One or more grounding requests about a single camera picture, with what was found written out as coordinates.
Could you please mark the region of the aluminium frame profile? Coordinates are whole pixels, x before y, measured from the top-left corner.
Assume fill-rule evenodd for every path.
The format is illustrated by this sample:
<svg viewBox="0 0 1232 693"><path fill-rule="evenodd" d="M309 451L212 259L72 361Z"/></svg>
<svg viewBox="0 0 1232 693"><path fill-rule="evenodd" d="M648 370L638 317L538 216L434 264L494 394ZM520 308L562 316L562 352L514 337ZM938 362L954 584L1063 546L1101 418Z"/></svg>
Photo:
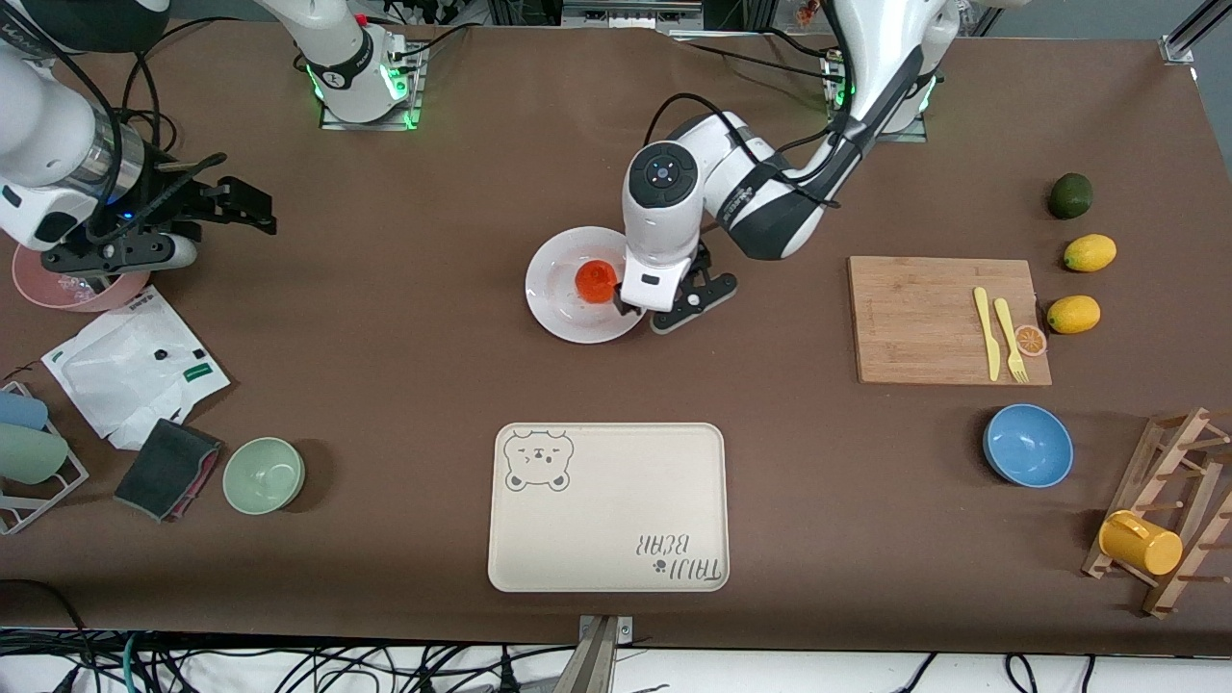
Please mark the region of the aluminium frame profile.
<svg viewBox="0 0 1232 693"><path fill-rule="evenodd" d="M1159 49L1168 64L1193 64L1194 48L1211 35L1226 18L1232 17L1232 0L1202 0L1193 14L1159 39Z"/></svg>

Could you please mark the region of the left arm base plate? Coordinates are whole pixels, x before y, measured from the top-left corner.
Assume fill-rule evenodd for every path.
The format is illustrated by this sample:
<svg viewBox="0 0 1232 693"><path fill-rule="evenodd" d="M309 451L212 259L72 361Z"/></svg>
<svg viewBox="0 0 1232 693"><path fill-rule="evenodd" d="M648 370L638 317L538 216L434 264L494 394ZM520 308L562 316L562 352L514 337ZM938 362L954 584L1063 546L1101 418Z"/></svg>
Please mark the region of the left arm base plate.
<svg viewBox="0 0 1232 693"><path fill-rule="evenodd" d="M835 81L829 81L824 88L828 111L827 120L829 123L833 123L848 100L843 52L839 48L829 48L824 52L821 62L822 74L835 78ZM906 97L906 102L899 106L897 113L890 120L890 125L880 133L878 141L887 141L887 143L925 143L926 125L924 113L930 102L930 92L936 86L938 76L934 75L929 78L924 88L912 88L908 97Z"/></svg>

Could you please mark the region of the wooden cup rack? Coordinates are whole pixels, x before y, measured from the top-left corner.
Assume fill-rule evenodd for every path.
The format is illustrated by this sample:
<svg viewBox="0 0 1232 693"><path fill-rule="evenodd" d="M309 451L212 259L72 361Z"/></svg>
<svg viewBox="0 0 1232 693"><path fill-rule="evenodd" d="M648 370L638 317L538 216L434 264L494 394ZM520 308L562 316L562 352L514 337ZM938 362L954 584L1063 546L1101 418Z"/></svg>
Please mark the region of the wooden cup rack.
<svg viewBox="0 0 1232 693"><path fill-rule="evenodd" d="M1082 566L1088 578L1122 571L1140 580L1147 587L1141 610L1156 619L1173 614L1189 586L1232 584L1232 572L1204 571L1216 552L1232 560L1232 432L1218 429L1220 416L1198 407L1148 420L1103 518L1131 511L1175 531L1184 543L1180 564L1162 576L1145 573L1104 555L1095 534Z"/></svg>

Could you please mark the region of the dark grey folded cloth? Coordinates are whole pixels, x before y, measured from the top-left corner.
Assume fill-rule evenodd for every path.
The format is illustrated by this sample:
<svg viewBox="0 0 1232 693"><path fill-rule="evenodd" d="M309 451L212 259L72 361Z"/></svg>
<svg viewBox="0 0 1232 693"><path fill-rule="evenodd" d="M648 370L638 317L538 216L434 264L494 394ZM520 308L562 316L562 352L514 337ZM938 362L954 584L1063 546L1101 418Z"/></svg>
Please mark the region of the dark grey folded cloth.
<svg viewBox="0 0 1232 693"><path fill-rule="evenodd" d="M221 439L156 420L112 499L158 523L179 522L216 469Z"/></svg>

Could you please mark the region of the white plastic bag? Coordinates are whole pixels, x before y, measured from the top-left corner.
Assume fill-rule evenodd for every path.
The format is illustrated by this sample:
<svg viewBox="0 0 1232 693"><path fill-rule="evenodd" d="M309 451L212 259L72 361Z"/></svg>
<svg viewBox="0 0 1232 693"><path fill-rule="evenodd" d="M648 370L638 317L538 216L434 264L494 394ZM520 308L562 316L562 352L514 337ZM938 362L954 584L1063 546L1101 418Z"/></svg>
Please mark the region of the white plastic bag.
<svg viewBox="0 0 1232 693"><path fill-rule="evenodd" d="M158 420L184 423L230 386L211 351L153 285L42 358L100 438L140 450Z"/></svg>

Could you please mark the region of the light blue cup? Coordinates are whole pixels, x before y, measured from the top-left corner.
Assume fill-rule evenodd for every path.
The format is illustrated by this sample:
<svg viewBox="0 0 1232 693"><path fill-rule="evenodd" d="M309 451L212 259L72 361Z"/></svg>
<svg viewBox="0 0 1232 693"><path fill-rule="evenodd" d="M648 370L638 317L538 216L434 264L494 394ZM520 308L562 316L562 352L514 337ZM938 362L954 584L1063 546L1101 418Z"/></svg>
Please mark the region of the light blue cup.
<svg viewBox="0 0 1232 693"><path fill-rule="evenodd" d="M48 417L43 400L28 398L21 392L0 392L0 423L44 432Z"/></svg>

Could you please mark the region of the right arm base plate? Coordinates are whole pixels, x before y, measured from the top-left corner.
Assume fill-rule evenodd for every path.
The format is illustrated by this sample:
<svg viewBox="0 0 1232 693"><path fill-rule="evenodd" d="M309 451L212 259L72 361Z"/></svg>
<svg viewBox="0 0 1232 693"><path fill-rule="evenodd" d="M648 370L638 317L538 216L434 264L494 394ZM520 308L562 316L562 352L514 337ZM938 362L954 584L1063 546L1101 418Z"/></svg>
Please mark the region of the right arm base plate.
<svg viewBox="0 0 1232 693"><path fill-rule="evenodd" d="M387 51L365 67L342 89L342 74L335 70L309 70L314 96L320 102L322 129L335 131L414 131L423 118L428 81L425 43L414 42L409 57Z"/></svg>

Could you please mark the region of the dark green avocado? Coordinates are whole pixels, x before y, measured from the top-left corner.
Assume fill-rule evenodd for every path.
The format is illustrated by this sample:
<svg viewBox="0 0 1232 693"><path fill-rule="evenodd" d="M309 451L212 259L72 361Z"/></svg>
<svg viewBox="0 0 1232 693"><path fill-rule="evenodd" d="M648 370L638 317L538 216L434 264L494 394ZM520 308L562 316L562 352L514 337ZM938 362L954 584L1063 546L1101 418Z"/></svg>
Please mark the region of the dark green avocado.
<svg viewBox="0 0 1232 693"><path fill-rule="evenodd" d="M1093 201L1092 180L1079 171L1067 171L1051 186L1046 206L1056 219L1074 219L1085 215Z"/></svg>

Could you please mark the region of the wooden cutting board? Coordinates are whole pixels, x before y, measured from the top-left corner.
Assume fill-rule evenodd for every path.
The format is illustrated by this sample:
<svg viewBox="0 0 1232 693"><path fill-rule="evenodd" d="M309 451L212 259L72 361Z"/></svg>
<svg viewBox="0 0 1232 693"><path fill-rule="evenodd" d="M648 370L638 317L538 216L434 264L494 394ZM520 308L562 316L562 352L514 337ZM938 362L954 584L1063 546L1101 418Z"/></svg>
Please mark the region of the wooden cutting board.
<svg viewBox="0 0 1232 693"><path fill-rule="evenodd" d="M857 379L862 383L1015 386L993 307L1007 298L1014 329L1039 326L1025 260L849 256ZM986 289L991 330L1000 345L1000 379L988 380L973 289Z"/></svg>

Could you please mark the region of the pale green cup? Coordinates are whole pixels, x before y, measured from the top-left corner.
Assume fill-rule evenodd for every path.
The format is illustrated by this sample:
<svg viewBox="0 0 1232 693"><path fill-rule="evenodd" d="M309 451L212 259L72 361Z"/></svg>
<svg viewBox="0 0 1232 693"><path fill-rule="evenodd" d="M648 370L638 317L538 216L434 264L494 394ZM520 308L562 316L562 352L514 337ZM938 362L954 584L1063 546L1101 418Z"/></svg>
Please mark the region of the pale green cup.
<svg viewBox="0 0 1232 693"><path fill-rule="evenodd" d="M0 477L41 485L67 461L67 439L25 425L0 423Z"/></svg>

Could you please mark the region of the orange mandarin fruit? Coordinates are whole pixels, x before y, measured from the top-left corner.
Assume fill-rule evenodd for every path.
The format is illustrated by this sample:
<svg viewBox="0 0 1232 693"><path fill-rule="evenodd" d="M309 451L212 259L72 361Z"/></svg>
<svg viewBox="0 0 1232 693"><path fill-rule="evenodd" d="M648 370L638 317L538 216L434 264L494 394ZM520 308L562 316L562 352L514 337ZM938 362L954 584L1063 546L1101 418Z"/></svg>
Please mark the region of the orange mandarin fruit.
<svg viewBox="0 0 1232 693"><path fill-rule="evenodd" d="M618 291L618 282L614 265L602 259L584 261L574 273L577 297L588 305L611 303Z"/></svg>

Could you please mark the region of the blue bowl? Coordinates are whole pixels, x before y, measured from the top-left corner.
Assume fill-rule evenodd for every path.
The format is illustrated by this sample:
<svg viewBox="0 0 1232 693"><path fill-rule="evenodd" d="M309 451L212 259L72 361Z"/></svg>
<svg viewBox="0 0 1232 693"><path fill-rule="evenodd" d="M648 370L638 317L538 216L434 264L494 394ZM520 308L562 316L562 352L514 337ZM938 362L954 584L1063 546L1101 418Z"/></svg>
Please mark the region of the blue bowl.
<svg viewBox="0 0 1232 693"><path fill-rule="evenodd" d="M1074 446L1068 429L1039 404L1005 404L986 425L983 456L1011 485L1042 490L1071 474Z"/></svg>

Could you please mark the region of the yellow cup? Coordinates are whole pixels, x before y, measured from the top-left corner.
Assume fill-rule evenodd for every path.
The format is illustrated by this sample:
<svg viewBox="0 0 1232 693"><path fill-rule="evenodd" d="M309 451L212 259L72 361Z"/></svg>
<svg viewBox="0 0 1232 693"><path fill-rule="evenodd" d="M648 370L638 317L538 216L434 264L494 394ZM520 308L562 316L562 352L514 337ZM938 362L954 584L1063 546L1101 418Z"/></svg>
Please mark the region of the yellow cup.
<svg viewBox="0 0 1232 693"><path fill-rule="evenodd" d="M1096 547L1114 561L1152 576L1173 571L1181 561L1184 543L1175 531L1146 522L1131 511L1117 511L1096 531Z"/></svg>

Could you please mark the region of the yellow plastic fork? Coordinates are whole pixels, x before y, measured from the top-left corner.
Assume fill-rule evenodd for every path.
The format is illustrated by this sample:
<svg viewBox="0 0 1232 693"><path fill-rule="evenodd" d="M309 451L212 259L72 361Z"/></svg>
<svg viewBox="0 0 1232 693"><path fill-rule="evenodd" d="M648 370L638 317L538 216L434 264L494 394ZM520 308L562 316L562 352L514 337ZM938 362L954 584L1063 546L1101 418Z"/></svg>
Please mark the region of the yellow plastic fork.
<svg viewBox="0 0 1232 693"><path fill-rule="evenodd" d="M1030 383L1023 354L1019 349L1019 342L1016 342L1016 334L1011 321L1011 307L1009 307L1007 298L1002 297L994 300L993 307L997 312L1002 332L1005 337L1008 348L1007 365L1009 370L1011 370L1011 377L1016 383Z"/></svg>

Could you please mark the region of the cream bear print tray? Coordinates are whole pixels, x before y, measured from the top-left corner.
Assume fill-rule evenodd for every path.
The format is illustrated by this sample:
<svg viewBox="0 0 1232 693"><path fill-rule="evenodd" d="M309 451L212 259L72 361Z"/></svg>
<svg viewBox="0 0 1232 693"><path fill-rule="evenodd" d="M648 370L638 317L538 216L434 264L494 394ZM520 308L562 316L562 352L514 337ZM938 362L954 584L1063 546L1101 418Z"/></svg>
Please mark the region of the cream bear print tray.
<svg viewBox="0 0 1232 693"><path fill-rule="evenodd" d="M724 438L708 423L510 423L487 559L504 593L711 593L731 578Z"/></svg>

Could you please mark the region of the yellow plastic knife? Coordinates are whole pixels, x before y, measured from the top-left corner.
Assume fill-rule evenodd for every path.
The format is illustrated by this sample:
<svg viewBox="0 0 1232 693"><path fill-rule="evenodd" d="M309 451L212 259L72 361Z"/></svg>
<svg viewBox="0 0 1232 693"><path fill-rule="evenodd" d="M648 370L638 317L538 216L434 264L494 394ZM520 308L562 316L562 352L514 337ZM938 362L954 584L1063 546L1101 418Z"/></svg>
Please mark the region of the yellow plastic knife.
<svg viewBox="0 0 1232 693"><path fill-rule="evenodd" d="M988 380L991 382L998 382L1002 372L1002 356L1000 345L997 338L991 330L991 305L986 289L973 289L972 291L975 298L975 306L978 314L979 326L983 334L983 346L986 346L986 358L988 365Z"/></svg>

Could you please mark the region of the pale green bowl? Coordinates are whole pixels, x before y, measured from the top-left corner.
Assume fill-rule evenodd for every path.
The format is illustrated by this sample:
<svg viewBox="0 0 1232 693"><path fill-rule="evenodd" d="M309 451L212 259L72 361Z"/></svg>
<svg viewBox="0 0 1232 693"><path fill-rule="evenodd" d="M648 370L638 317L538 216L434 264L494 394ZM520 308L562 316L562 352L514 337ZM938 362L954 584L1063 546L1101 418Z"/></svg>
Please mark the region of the pale green bowl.
<svg viewBox="0 0 1232 693"><path fill-rule="evenodd" d="M221 487L228 504L245 515L265 515L282 509L304 485L302 456L286 440L254 439L228 459Z"/></svg>

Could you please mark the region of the white round plate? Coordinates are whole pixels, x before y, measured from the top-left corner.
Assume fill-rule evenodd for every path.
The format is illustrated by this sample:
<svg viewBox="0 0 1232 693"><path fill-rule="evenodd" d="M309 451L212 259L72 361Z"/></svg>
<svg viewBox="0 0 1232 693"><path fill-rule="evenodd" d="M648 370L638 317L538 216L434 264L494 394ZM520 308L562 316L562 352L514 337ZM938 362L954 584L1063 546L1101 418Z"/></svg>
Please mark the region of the white round plate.
<svg viewBox="0 0 1232 693"><path fill-rule="evenodd" d="M582 224L545 240L529 261L525 293L529 311L554 337L577 344L602 344L628 334L642 321L620 313L614 298L591 302L577 289L578 271L589 261L604 261L620 282L625 270L625 237L617 231Z"/></svg>

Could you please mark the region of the pink bowl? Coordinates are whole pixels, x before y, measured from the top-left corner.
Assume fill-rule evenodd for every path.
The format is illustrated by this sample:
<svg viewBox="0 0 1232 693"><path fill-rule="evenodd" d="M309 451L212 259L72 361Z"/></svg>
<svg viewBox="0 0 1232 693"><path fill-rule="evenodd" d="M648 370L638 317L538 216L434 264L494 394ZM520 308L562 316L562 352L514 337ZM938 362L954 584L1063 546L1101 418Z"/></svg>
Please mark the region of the pink bowl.
<svg viewBox="0 0 1232 693"><path fill-rule="evenodd" d="M52 273L42 266L34 250L14 252L14 287L22 297L39 307L76 313L102 313L122 307L145 289L150 273L80 279Z"/></svg>

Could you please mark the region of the grey metal frame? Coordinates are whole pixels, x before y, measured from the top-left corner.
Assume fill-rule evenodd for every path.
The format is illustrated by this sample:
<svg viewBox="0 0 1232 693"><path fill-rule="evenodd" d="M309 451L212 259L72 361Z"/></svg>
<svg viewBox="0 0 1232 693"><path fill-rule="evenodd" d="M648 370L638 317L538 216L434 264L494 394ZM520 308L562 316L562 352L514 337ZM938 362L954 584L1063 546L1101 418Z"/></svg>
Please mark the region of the grey metal frame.
<svg viewBox="0 0 1232 693"><path fill-rule="evenodd" d="M662 35L705 28L703 0L559 0L565 28L652 28Z"/></svg>

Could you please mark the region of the yellow lemon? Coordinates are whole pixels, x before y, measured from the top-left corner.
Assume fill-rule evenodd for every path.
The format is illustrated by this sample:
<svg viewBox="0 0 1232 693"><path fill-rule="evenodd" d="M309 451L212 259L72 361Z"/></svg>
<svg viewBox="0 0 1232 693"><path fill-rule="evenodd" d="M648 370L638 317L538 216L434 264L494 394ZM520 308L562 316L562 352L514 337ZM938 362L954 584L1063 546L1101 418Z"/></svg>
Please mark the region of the yellow lemon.
<svg viewBox="0 0 1232 693"><path fill-rule="evenodd" d="M1090 332L1103 317L1103 310L1092 295L1066 295L1056 298L1044 314L1047 327L1057 334Z"/></svg>
<svg viewBox="0 0 1232 693"><path fill-rule="evenodd" d="M1064 247L1062 264L1074 273L1096 273L1117 258L1117 243L1105 234L1087 234Z"/></svg>

